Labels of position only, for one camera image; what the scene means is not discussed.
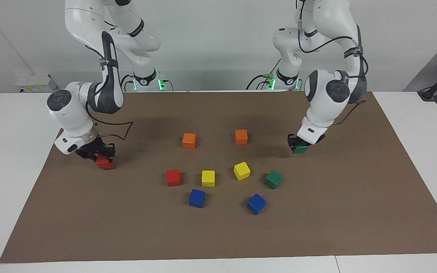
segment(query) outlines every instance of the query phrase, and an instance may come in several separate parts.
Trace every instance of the green led light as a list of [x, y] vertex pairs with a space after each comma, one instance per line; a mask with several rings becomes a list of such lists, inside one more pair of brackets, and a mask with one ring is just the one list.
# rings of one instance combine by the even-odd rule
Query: green led light
[[272, 78], [272, 82], [269, 83], [267, 87], [269, 90], [274, 90], [274, 86], [276, 86], [276, 79]]
[[163, 83], [163, 81], [161, 79], [158, 79], [158, 85], [159, 85], [159, 89], [161, 91], [166, 90], [166, 85], [165, 85], [165, 83]]

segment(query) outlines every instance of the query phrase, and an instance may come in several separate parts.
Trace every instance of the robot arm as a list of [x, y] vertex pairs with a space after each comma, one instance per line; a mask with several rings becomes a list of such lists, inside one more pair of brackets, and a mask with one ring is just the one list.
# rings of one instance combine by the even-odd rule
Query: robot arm
[[[302, 7], [296, 16], [299, 43], [292, 55], [298, 57], [299, 52], [317, 52], [326, 43], [335, 41], [344, 50], [346, 69], [316, 70], [307, 78], [305, 95], [311, 106], [298, 133], [288, 136], [293, 152], [304, 152], [308, 146], [322, 140], [345, 106], [357, 102], [366, 93], [361, 34], [350, 12], [350, 0], [300, 1]], [[293, 64], [290, 58], [284, 60], [289, 66]], [[283, 67], [288, 65], [279, 66], [276, 72], [278, 78], [284, 74]]]
[[114, 144], [106, 145], [89, 117], [89, 109], [114, 114], [123, 106], [114, 40], [104, 31], [102, 0], [66, 0], [65, 23], [68, 32], [99, 56], [102, 81], [73, 82], [57, 90], [47, 100], [51, 116], [63, 132], [56, 147], [64, 154], [76, 152], [83, 159], [104, 161], [109, 169], [115, 155]]
[[130, 61], [132, 77], [139, 91], [161, 90], [160, 73], [154, 68], [148, 52], [161, 47], [158, 33], [140, 17], [132, 0], [104, 0], [118, 28], [109, 31], [118, 51]]

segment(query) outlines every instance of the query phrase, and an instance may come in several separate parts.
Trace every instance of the blue box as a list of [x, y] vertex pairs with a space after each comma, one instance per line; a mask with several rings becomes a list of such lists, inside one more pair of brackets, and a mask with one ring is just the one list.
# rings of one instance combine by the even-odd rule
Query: blue box
[[194, 206], [201, 209], [203, 208], [203, 203], [205, 203], [205, 192], [201, 190], [193, 189], [189, 197], [190, 206]]
[[247, 207], [255, 215], [259, 214], [265, 206], [266, 201], [257, 193], [247, 202]]

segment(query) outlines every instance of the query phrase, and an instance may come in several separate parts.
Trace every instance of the red block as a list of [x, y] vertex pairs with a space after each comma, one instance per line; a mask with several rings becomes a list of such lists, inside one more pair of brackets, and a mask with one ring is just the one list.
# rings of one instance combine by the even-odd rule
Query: red block
[[168, 184], [168, 187], [181, 185], [182, 183], [180, 181], [180, 170], [171, 169], [169, 171], [166, 171], [166, 183]]
[[107, 157], [98, 154], [96, 165], [99, 167], [99, 169], [114, 169], [114, 160], [109, 160]]

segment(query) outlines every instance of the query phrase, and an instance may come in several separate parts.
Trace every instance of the brown mat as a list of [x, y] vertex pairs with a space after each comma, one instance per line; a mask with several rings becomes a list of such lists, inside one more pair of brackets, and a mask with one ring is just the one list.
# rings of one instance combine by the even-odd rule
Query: brown mat
[[[293, 155], [286, 136], [308, 107], [302, 93], [126, 94], [103, 117], [135, 121], [127, 141], [106, 139], [116, 169], [54, 147], [0, 262], [437, 253], [437, 204], [366, 98]], [[234, 144], [236, 129], [249, 131], [249, 145]], [[185, 132], [197, 134], [196, 150], [181, 147]], [[252, 175], [238, 182], [242, 161]], [[167, 169], [180, 169], [184, 185], [168, 188]], [[217, 172], [215, 188], [200, 187], [204, 169]], [[263, 183], [272, 169], [285, 177], [277, 190]], [[207, 193], [204, 209], [188, 205], [193, 188]], [[246, 208], [255, 193], [267, 200], [258, 216]]]

